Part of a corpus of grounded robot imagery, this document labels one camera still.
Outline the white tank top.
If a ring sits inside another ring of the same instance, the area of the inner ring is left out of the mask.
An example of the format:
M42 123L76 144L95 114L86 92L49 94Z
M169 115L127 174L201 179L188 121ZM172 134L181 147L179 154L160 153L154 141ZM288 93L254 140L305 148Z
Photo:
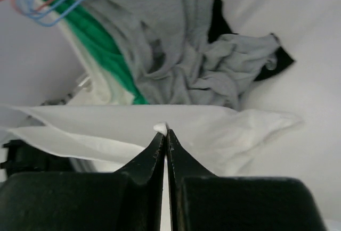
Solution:
M8 132L44 152L121 167L157 133L173 130L181 145L219 176L235 175L268 137L292 127L292 113L208 105L57 105L18 107L41 126Z

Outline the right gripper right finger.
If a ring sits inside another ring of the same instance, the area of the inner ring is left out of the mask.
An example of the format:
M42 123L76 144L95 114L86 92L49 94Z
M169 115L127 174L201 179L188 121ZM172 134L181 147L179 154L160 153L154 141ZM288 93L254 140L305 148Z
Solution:
M172 230L325 230L315 200L298 179L220 177L167 135Z

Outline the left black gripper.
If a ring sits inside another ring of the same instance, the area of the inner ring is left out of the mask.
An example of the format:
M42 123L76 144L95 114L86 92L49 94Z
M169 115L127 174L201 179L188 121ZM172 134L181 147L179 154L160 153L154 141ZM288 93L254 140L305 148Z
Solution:
M20 139L8 141L2 148L7 150L6 160L1 162L1 169L5 171L6 177L21 172L72 171L68 158L46 153Z

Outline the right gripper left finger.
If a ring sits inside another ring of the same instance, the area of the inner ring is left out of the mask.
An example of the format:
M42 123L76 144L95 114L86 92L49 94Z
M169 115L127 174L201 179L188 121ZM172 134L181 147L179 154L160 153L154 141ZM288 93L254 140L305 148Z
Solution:
M1 230L159 230L164 136L112 173L32 172L1 187Z

